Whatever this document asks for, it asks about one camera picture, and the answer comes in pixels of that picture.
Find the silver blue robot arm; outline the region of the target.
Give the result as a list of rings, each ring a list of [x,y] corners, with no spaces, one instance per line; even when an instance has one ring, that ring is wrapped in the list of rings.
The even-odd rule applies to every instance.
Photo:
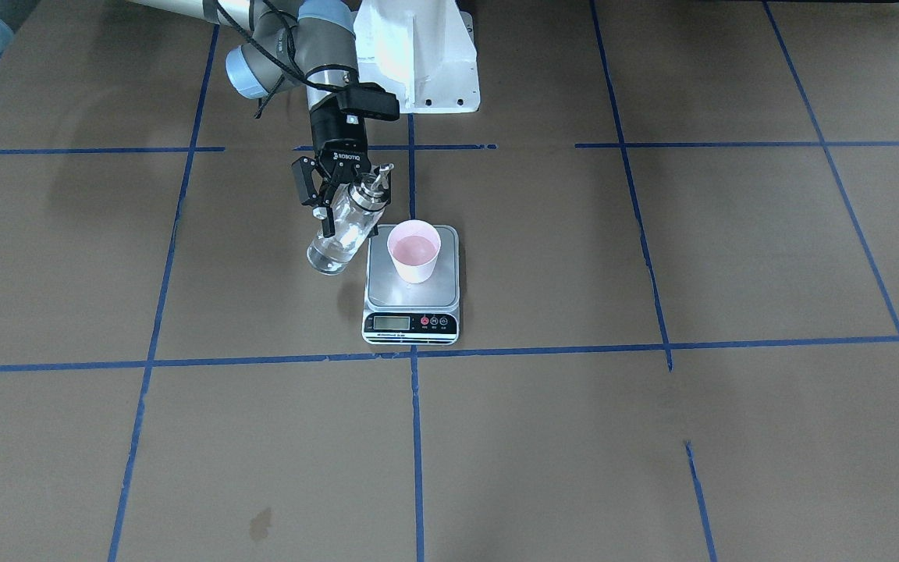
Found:
[[[306,94],[309,155],[292,164],[315,243],[359,245],[388,206],[389,165],[370,161],[365,121],[395,121],[396,97],[361,79],[354,15],[342,1],[0,1],[0,141],[32,151],[90,150],[109,138],[157,152],[199,153],[187,118],[206,89],[199,66],[218,43],[227,81],[268,103]]]

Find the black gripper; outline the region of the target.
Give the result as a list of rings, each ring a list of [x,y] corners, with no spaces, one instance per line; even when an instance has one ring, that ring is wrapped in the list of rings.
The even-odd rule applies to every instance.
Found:
[[[346,114],[335,101],[324,101],[310,111],[314,158],[293,161],[297,200],[318,207],[318,239],[342,239],[350,234],[350,183],[371,173],[364,118]],[[327,183],[318,181],[318,172]]]

